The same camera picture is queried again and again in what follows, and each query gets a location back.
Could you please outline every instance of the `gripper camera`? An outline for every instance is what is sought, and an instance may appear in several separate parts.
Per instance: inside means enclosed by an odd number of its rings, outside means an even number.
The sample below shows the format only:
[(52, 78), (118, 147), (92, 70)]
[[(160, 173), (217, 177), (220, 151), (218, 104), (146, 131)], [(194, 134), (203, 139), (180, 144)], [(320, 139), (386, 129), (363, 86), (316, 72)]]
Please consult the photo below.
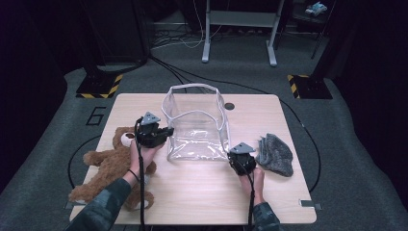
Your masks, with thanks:
[(249, 154), (255, 150), (244, 142), (231, 148), (228, 153), (230, 166), (238, 175), (251, 173), (256, 166), (255, 158)]
[(157, 116), (149, 112), (136, 121), (135, 134), (138, 143), (153, 148), (166, 142), (167, 137), (173, 135), (174, 128), (159, 128), (159, 121)]

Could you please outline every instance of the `gray carpet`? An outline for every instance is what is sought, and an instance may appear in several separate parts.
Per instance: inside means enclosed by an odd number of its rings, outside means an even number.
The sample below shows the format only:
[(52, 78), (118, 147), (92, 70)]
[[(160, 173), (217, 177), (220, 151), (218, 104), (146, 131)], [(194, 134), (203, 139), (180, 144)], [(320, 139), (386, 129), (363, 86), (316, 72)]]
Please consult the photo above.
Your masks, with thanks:
[[(348, 108), (333, 82), (325, 80), (332, 100), (293, 98), (287, 75), (312, 73), (324, 44), (311, 60), (315, 41), (286, 34), (276, 51), (278, 66), (271, 67), (266, 39), (251, 36), (215, 40), (208, 64), (201, 62), (202, 43), (196, 48), (171, 45), (153, 49), (152, 53), (164, 62), (205, 78), (276, 94), (293, 108), (319, 148), (321, 177), (311, 196), (324, 209), (317, 211), (315, 223), (284, 225), (286, 230), (407, 230), (407, 211), (388, 177), (376, 167), (355, 136)], [(261, 93), (185, 76), (212, 85), (223, 94)], [(76, 98), (75, 91), (84, 77), (83, 69), (65, 75), (68, 91), (64, 103), (0, 196), (0, 230), (63, 230), (70, 215), (65, 208), (71, 190), (66, 171), (69, 159), (82, 143), (102, 133), (115, 97), (123, 92), (164, 93), (170, 86), (180, 84), (168, 70), (149, 60), (141, 68), (124, 74), (114, 98)], [(104, 116), (100, 125), (87, 126), (95, 107), (101, 107), (97, 112)], [(310, 188), (318, 175), (317, 151), (289, 108), (285, 105), (282, 108)], [(82, 155), (96, 148), (97, 143), (98, 138), (89, 141), (73, 159), (71, 173), (75, 184), (81, 184), (87, 172)], [(137, 230), (137, 226), (115, 225), (113, 230)]]

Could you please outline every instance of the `table top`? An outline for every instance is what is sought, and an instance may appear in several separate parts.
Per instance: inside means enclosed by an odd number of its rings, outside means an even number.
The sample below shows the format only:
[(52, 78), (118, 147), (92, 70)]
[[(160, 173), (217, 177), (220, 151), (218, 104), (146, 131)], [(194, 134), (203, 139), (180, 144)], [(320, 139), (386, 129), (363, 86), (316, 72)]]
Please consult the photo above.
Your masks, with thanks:
[[(193, 97), (180, 94), (182, 97)], [(163, 114), (162, 93), (122, 93), (117, 96), (103, 131), (97, 151), (113, 149), (112, 138), (117, 127), (134, 126), (135, 121), (150, 112), (158, 116), (160, 127), (167, 127)], [(227, 111), (230, 148), (240, 142), (259, 151), (258, 140), (267, 133), (280, 138), (293, 153), (293, 176), (284, 177), (266, 170), (264, 198), (282, 223), (313, 223), (317, 219), (313, 208), (299, 205), (299, 199), (311, 200), (304, 175), (293, 146), (293, 140), (279, 98), (265, 94), (223, 94), (225, 103), (235, 109)], [(240, 180), (228, 162), (172, 161), (167, 145), (159, 150), (154, 161), (157, 171), (145, 189), (153, 193), (153, 206), (144, 211), (144, 222), (151, 225), (241, 225), (247, 224), (249, 198), (242, 192)], [(96, 174), (89, 167), (84, 183)], [(73, 219), (84, 206), (74, 206)], [(122, 208), (116, 223), (140, 224), (140, 211)]]

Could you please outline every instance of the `dark background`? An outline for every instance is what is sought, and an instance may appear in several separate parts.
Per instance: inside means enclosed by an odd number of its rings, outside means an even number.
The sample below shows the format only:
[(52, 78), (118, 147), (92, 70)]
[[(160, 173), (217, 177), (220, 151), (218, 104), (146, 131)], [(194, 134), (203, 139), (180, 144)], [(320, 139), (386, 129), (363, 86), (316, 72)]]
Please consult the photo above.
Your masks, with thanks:
[[(69, 14), (61, 7), (62, 1), (71, 7)], [(185, 1), (151, 2), (146, 11), (155, 20), (177, 8), (185, 15), (191, 12)], [(196, 3), (203, 6), (204, 1)], [(357, 30), (351, 35), (349, 50), (337, 42), (335, 55), (320, 62), (341, 67), (334, 82), (351, 111), (355, 132), (408, 207), (407, 4), (348, 0), (342, 5), (346, 10), (336, 14), (331, 30), (336, 31), (348, 17)], [(3, 191), (64, 100), (64, 75), (82, 67), (84, 57), (91, 57), (95, 64), (104, 62), (79, 0), (9, 0), (0, 11)], [(67, 19), (82, 32), (87, 54), (81, 55), (73, 42)], [(336, 59), (340, 55), (346, 57), (345, 63)]]

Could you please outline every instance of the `plaid sleeve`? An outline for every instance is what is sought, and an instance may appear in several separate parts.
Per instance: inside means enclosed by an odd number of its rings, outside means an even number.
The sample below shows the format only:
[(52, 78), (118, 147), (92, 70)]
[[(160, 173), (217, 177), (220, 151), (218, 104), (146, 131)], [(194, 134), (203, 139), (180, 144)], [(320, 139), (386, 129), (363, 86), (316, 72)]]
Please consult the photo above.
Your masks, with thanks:
[(128, 182), (116, 179), (85, 206), (65, 230), (110, 230), (130, 191)]

